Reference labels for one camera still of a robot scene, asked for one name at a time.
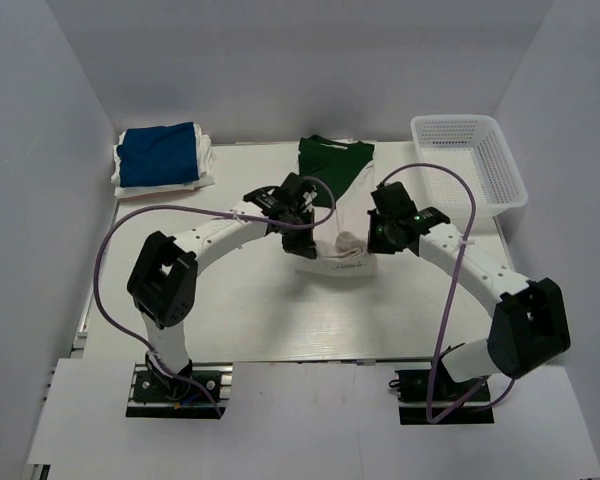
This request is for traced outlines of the white green raglan t shirt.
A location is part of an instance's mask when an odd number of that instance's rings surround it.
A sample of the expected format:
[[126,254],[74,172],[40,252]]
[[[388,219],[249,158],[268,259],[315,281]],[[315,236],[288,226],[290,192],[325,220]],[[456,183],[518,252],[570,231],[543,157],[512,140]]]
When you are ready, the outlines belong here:
[[375,189],[375,145],[363,141],[302,138],[298,168],[322,181],[313,200],[315,216],[330,219],[313,231],[317,258],[297,258],[298,272],[345,278],[376,274],[376,256],[368,252],[369,216]]

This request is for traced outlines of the blue t shirt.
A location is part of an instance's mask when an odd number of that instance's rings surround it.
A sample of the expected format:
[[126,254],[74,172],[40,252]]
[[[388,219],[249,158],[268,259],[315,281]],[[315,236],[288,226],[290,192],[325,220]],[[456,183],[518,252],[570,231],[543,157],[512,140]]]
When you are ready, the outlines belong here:
[[122,188],[186,184],[200,179],[193,122],[128,129],[116,147]]

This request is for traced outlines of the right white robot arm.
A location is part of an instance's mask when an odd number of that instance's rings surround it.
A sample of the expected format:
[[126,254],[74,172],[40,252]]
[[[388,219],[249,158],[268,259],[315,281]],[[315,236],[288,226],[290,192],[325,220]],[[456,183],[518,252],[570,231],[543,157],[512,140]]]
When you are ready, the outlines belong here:
[[452,275],[491,316],[486,338],[442,356],[431,374],[433,390],[452,399],[468,381],[493,374],[517,380],[571,347],[563,295],[551,279],[532,281],[470,245],[449,217],[434,207],[418,210],[405,187],[381,184],[368,212],[369,251],[408,250]]

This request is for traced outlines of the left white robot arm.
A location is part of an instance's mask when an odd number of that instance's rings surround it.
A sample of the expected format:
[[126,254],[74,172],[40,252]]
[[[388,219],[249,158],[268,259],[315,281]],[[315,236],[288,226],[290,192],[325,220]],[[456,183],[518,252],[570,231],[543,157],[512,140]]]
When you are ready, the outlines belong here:
[[285,252],[315,259],[316,196],[310,181],[291,173],[282,185],[247,193],[231,210],[214,213],[198,227],[172,236],[156,231],[145,240],[127,291],[145,322],[152,347],[149,362],[160,370],[157,387],[168,398],[182,398],[191,387],[183,321],[193,308],[199,275],[225,255],[272,233],[281,236]]

